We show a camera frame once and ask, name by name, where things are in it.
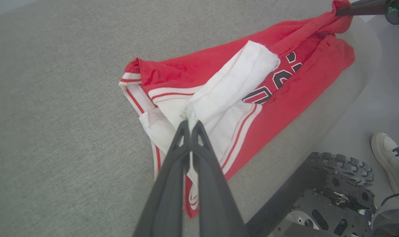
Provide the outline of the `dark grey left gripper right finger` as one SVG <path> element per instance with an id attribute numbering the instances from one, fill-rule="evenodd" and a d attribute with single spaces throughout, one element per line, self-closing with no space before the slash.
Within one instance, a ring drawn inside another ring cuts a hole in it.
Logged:
<path id="1" fill-rule="evenodd" d="M 191 132 L 193 166 L 198 173 L 201 237 L 247 237 L 248 232 L 203 124 Z"/>

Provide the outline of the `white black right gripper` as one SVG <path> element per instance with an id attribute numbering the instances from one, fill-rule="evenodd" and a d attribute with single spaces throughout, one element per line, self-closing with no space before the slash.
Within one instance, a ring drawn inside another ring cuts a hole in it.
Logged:
<path id="1" fill-rule="evenodd" d="M 392 25 L 399 25 L 399 0 L 357 0 L 353 1 L 351 6 L 336 9 L 335 15 L 346 16 L 384 14 L 389 23 Z"/>

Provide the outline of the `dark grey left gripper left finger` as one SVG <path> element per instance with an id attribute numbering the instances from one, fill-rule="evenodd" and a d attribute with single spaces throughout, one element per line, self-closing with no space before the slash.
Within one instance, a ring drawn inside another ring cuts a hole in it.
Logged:
<path id="1" fill-rule="evenodd" d="M 188 122 L 180 123 L 147 203 L 134 237 L 181 237 L 185 170 L 189 162 Z"/>

